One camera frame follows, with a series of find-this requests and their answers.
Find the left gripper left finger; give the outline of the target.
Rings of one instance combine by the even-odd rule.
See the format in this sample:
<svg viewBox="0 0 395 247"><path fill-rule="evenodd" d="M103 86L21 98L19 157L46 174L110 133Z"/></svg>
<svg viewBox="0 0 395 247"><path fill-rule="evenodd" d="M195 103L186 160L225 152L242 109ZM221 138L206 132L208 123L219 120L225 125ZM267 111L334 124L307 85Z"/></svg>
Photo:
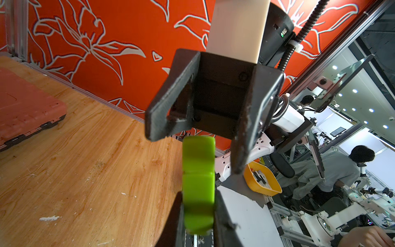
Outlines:
<svg viewBox="0 0 395 247"><path fill-rule="evenodd" d="M164 229L155 247L184 247L185 225L183 194L179 191L173 202Z"/></svg>

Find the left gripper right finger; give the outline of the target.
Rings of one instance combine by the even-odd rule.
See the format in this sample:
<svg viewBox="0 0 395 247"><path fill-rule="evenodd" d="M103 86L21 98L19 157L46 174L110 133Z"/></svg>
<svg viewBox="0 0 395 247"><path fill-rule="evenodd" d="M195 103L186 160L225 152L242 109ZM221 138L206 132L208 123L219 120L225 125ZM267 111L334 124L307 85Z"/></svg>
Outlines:
<svg viewBox="0 0 395 247"><path fill-rule="evenodd" d="M242 247L236 228L237 225L230 218L221 192L215 190L214 246Z"/></svg>

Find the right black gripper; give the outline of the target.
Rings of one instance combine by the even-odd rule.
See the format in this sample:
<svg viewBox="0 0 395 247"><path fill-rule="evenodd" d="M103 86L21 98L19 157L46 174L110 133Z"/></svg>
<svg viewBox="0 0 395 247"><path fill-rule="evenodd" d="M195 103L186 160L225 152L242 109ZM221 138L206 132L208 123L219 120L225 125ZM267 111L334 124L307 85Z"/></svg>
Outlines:
<svg viewBox="0 0 395 247"><path fill-rule="evenodd" d="M282 71L268 66L178 49L146 110L145 136L157 142L194 126L232 139L231 174L240 174L271 122L284 80Z"/></svg>

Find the green usb drive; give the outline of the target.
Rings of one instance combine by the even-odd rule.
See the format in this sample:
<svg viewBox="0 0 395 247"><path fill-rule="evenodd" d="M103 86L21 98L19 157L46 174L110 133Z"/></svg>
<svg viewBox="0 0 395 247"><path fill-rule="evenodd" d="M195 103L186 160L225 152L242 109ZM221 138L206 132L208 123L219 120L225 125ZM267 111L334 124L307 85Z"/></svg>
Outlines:
<svg viewBox="0 0 395 247"><path fill-rule="evenodd" d="M215 139L188 136L182 147L184 224L193 235L206 235L214 225Z"/></svg>

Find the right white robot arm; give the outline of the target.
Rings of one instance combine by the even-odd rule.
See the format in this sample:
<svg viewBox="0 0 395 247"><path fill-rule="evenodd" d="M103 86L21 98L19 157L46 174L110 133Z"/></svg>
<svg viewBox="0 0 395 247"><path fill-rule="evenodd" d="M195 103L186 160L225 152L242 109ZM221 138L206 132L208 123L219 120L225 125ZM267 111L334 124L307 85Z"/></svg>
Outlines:
<svg viewBox="0 0 395 247"><path fill-rule="evenodd" d="M294 51L324 12L319 1L291 39L279 62L259 63L270 1L216 1L204 52L178 49L168 77L145 113L145 136L152 142L197 128L231 140L230 172L240 174L252 161L264 130L279 120L276 111L285 68Z"/></svg>

